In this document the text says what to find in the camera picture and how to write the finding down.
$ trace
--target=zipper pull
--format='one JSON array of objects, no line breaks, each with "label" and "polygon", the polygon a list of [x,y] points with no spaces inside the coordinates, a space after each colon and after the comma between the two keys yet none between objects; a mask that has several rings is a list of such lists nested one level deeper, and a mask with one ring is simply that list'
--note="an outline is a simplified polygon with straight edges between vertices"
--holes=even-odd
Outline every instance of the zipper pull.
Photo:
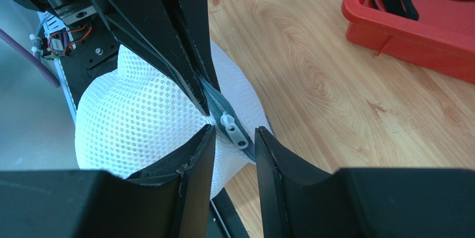
[{"label": "zipper pull", "polygon": [[232,143],[234,143],[234,146],[236,146],[238,149],[245,149],[249,146],[248,139],[244,136],[244,134],[241,132],[241,130],[238,128],[238,126],[234,123],[234,117],[232,117],[229,114],[224,113],[221,116],[221,124],[224,126],[226,129],[226,132],[231,139]]}]

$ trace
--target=white mesh bag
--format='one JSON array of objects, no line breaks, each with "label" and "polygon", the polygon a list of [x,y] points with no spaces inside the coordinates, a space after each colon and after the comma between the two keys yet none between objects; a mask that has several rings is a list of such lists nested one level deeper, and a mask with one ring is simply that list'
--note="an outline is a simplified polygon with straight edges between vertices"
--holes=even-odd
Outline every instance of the white mesh bag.
[{"label": "white mesh bag", "polygon": [[[253,87],[211,42],[221,93],[254,141],[254,129],[269,128]],[[104,169],[127,178],[185,144],[205,124],[203,116],[172,80],[124,46],[118,68],[96,78],[76,115],[76,157],[81,169]],[[211,197],[248,163],[247,156],[217,129]]]}]

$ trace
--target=red container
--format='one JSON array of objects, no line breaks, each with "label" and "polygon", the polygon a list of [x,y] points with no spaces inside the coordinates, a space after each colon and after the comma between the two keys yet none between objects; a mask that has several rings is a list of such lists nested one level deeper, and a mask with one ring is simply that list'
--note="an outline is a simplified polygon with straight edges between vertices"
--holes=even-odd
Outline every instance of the red container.
[{"label": "red container", "polygon": [[348,40],[475,84],[475,2],[412,0],[418,21],[376,10],[369,2],[343,0]]}]

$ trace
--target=red wire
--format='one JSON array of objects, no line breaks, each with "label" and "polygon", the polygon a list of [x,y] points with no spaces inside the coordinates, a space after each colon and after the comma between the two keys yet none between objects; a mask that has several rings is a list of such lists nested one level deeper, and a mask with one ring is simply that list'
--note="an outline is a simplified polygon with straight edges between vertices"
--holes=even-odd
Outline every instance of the red wire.
[{"label": "red wire", "polygon": [[56,36],[58,33],[74,33],[74,32],[80,32],[82,30],[86,29],[86,26],[84,25],[81,29],[77,29],[77,30],[68,30],[68,31],[57,31],[57,32],[54,32],[52,33],[49,38],[48,38],[48,48],[50,49],[51,53],[53,53],[54,55],[57,55],[52,49],[51,49],[51,46],[50,46],[50,42],[51,42],[51,39]]},{"label": "red wire", "polygon": [[87,32],[85,35],[83,35],[83,37],[81,37],[81,39],[69,43],[69,45],[64,49],[63,54],[66,55],[67,49],[69,49],[72,45],[74,45],[74,44],[76,44],[76,43],[78,43],[78,42],[81,42],[82,40],[86,39],[86,37],[87,37],[88,35],[90,35],[92,31],[93,31],[93,27],[91,26],[91,27],[89,27],[88,32]]}]

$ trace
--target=wood grain surface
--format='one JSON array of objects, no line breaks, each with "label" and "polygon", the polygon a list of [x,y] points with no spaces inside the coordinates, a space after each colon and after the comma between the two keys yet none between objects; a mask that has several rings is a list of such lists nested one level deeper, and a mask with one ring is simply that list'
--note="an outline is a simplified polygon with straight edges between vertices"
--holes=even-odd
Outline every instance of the wood grain surface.
[{"label": "wood grain surface", "polygon": [[[327,172],[475,169],[475,86],[348,42],[341,3],[209,0],[211,38],[254,86],[279,141]],[[255,166],[226,189],[250,237],[263,237]]]}]

